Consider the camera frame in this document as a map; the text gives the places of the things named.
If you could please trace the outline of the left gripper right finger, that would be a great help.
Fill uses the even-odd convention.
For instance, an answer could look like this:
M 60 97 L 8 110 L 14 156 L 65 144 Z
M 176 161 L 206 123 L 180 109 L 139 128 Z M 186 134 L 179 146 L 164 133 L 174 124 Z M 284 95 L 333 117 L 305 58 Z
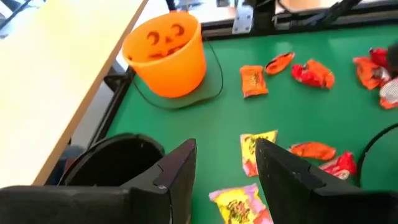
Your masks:
M 384 194 L 368 193 L 265 139 L 256 142 L 256 160 L 274 224 L 386 224 Z

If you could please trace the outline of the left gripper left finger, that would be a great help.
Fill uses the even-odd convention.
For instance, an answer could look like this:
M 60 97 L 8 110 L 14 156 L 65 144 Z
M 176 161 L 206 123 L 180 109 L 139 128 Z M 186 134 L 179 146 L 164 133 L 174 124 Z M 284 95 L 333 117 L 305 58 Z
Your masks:
M 187 139 L 129 181 L 132 224 L 189 224 L 197 142 Z

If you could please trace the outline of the yellow sour candy packet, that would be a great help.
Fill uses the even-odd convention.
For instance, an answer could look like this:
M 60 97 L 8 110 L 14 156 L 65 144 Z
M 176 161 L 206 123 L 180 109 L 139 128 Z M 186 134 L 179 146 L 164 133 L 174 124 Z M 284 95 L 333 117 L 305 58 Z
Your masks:
M 243 170 L 248 177 L 258 176 L 256 164 L 256 141 L 258 139 L 266 139 L 275 143 L 277 133 L 278 130 L 273 130 L 266 133 L 240 135 Z
M 209 199 L 217 204 L 225 224 L 274 224 L 258 193 L 254 183 L 211 192 Z

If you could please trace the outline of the red candy wrapper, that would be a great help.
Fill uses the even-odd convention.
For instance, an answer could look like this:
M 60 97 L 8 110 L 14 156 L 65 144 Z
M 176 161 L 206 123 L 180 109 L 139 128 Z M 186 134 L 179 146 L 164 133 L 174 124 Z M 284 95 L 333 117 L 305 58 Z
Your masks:
M 352 152 L 345 151 L 341 156 L 332 159 L 319 168 L 335 177 L 346 180 L 357 173 L 357 166 Z
M 318 82 L 314 73 L 305 67 L 295 64 L 292 66 L 292 76 L 295 80 L 308 86 L 317 86 Z
M 375 64 L 377 64 L 381 67 L 384 67 L 384 68 L 388 67 L 387 53 L 388 53 L 387 49 L 384 49 L 384 48 L 375 48 L 375 49 L 370 48 L 369 49 L 369 56 L 370 56 L 371 60 Z

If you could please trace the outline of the orange Reese's packet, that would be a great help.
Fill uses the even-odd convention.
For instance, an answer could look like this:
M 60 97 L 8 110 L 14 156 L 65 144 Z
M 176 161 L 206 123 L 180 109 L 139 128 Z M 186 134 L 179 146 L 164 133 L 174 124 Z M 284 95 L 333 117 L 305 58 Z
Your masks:
M 268 89 L 260 65 L 245 65 L 239 69 L 242 78 L 243 97 L 268 94 Z

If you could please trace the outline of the orange and white candy wrapper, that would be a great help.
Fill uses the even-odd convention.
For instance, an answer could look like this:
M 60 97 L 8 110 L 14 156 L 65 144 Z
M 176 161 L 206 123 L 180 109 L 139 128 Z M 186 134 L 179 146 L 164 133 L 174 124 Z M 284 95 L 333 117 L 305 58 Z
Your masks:
M 398 107 L 398 77 L 387 82 L 379 92 L 379 104 L 386 110 Z

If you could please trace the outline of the black pumpkin bucket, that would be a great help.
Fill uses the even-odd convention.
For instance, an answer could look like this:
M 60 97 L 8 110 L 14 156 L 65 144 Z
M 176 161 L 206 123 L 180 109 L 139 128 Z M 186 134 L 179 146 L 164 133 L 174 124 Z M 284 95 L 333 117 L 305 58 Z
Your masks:
M 64 172 L 59 185 L 120 186 L 165 155 L 164 147 L 143 134 L 122 133 L 102 139 Z

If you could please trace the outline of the orange pumpkin bucket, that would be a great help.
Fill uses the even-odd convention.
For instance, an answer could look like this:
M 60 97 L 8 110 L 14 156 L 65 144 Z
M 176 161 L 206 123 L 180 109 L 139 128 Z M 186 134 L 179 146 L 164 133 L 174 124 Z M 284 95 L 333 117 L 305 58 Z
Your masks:
M 180 110 L 217 98 L 224 87 L 223 71 L 207 70 L 205 45 L 198 19 L 174 11 L 150 19 L 126 36 L 122 55 L 138 77 L 132 83 L 150 105 Z

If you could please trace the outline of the light wooden desk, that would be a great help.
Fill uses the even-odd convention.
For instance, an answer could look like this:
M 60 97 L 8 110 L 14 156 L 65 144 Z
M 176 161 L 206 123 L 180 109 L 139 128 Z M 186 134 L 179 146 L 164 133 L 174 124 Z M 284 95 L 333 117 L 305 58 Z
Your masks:
M 0 188 L 42 185 L 148 0 L 49 0 L 0 41 Z

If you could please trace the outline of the black table frame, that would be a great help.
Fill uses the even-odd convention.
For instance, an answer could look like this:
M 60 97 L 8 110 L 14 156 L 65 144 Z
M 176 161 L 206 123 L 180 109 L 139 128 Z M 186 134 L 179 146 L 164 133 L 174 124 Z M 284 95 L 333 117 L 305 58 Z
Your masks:
M 189 138 L 201 146 L 234 147 L 239 134 L 276 129 L 282 143 L 320 140 L 353 149 L 398 123 L 398 109 L 380 107 L 378 95 L 355 78 L 352 60 L 371 47 L 396 42 L 398 0 L 358 5 L 343 22 L 321 29 L 209 37 L 210 77 L 199 89 L 179 99 L 158 98 L 129 71 L 119 77 L 92 142 L 130 132 L 147 134 L 167 147 Z M 244 98 L 239 67 L 288 51 L 297 62 L 312 58 L 326 65 L 336 85 L 331 90 L 305 87 L 283 72 L 268 80 L 268 95 Z

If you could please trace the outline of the silver arm base bracket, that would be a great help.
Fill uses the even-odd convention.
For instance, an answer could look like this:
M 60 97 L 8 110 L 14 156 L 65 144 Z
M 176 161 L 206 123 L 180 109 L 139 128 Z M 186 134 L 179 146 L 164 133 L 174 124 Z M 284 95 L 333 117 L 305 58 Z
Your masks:
M 251 6 L 242 5 L 236 8 L 232 34 L 248 34 L 253 24 L 253 9 Z

